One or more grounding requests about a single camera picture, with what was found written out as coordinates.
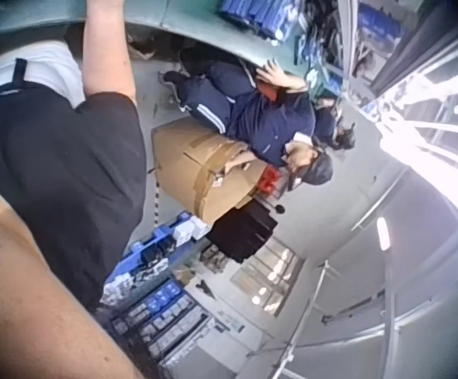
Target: woman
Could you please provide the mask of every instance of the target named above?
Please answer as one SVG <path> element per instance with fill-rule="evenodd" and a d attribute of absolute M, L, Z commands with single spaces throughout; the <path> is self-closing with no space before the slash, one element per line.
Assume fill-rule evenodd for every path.
<path fill-rule="evenodd" d="M 312 185 L 331 179 L 330 157 L 313 146 L 315 114 L 302 78 L 285 73 L 274 61 L 257 69 L 258 80 L 281 88 L 273 102 L 256 89 L 249 69 L 236 57 L 193 47 L 182 51 L 180 60 L 190 77 L 176 71 L 160 75 L 173 86 L 180 107 L 205 126 L 249 145 L 226 172 L 258 158 L 287 166 Z"/>
<path fill-rule="evenodd" d="M 355 147 L 355 123 L 350 129 L 341 126 L 341 111 L 334 99 L 320 99 L 315 109 L 316 124 L 313 135 L 333 150 L 350 150 Z"/>

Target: forearm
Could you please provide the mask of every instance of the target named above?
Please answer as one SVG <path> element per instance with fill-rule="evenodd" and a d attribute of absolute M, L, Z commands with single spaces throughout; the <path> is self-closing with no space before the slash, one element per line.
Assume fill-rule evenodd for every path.
<path fill-rule="evenodd" d="M 257 157 L 255 156 L 255 154 L 253 154 L 253 152 L 251 152 L 250 150 L 246 150 L 241 154 L 237 155 L 235 158 L 233 158 L 226 164 L 226 172 L 228 172 L 233 167 L 239 166 L 240 164 L 252 162 L 256 158 Z"/>
<path fill-rule="evenodd" d="M 1 228 L 0 377 L 142 377 L 48 267 Z"/>
<path fill-rule="evenodd" d="M 287 92 L 305 92 L 308 90 L 308 85 L 301 77 L 296 77 L 290 73 L 287 74 L 289 78 L 289 85 L 287 86 Z"/>
<path fill-rule="evenodd" d="M 136 102 L 123 1 L 87 1 L 82 73 L 87 96 L 98 92 L 118 92 Z"/>

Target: red object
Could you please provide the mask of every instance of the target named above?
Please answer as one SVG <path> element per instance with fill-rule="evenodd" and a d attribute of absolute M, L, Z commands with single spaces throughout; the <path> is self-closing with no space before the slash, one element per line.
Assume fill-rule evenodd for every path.
<path fill-rule="evenodd" d="M 273 166 L 267 166 L 262 174 L 259 182 L 257 183 L 257 189 L 264 194 L 266 197 L 272 194 L 276 188 L 276 183 L 280 180 L 282 174 L 275 169 Z"/>

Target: man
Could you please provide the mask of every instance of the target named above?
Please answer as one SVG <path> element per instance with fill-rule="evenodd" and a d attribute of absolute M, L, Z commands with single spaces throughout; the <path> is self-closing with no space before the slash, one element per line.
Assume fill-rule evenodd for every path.
<path fill-rule="evenodd" d="M 180 61 L 190 77 L 176 71 L 160 76 L 180 107 L 205 126 L 249 145 L 226 171 L 258 158 L 287 167 L 311 185 L 331 179 L 330 157 L 311 140 L 315 115 L 302 78 L 285 73 L 275 61 L 257 69 L 258 80 L 280 88 L 277 101 L 271 101 L 256 89 L 246 64 L 227 53 L 197 46 L 181 51 Z"/>
<path fill-rule="evenodd" d="M 81 73 L 58 41 L 0 55 L 0 377 L 139 377 L 69 293 L 97 304 L 141 220 L 135 103 L 123 0 L 87 0 Z"/>

